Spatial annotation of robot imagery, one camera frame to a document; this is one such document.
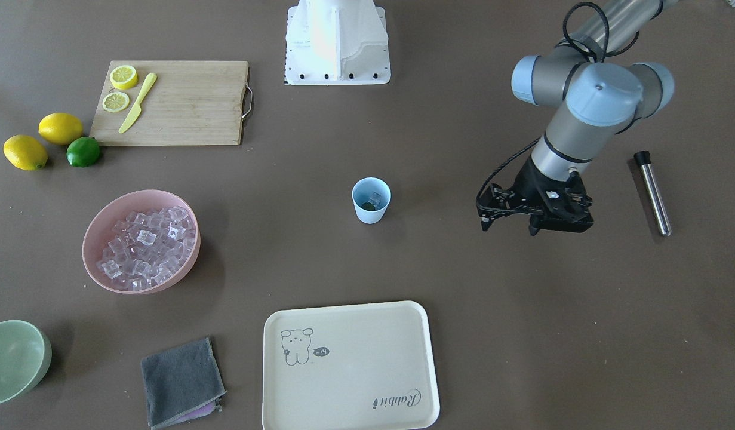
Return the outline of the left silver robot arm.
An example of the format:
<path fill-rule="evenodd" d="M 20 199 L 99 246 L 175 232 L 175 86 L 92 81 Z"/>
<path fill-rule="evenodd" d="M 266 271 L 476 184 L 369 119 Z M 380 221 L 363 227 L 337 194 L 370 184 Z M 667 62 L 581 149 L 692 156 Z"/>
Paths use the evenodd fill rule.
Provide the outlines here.
<path fill-rule="evenodd" d="M 550 54 L 526 56 L 512 73 L 518 100 L 556 112 L 542 135 L 522 149 L 528 159 L 508 188 L 488 177 L 476 195 L 483 231 L 494 220 L 525 214 L 540 231 L 584 232 L 593 226 L 593 199 L 581 175 L 616 134 L 670 102 L 675 79 L 664 65 L 608 61 L 638 40 L 641 28 L 673 1 L 578 2 L 562 22 Z"/>

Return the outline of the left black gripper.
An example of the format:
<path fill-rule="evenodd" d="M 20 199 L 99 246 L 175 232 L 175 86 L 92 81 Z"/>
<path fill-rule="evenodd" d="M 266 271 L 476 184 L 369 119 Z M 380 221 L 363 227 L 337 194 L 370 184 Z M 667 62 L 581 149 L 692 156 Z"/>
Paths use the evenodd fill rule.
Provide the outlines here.
<path fill-rule="evenodd" d="M 511 187 L 488 183 L 476 197 L 482 231 L 489 231 L 498 218 L 523 213 L 529 216 L 531 235 L 540 231 L 587 231 L 595 223 L 589 212 L 592 204 L 578 172 L 571 171 L 566 180 L 550 179 L 531 160 L 520 169 Z"/>

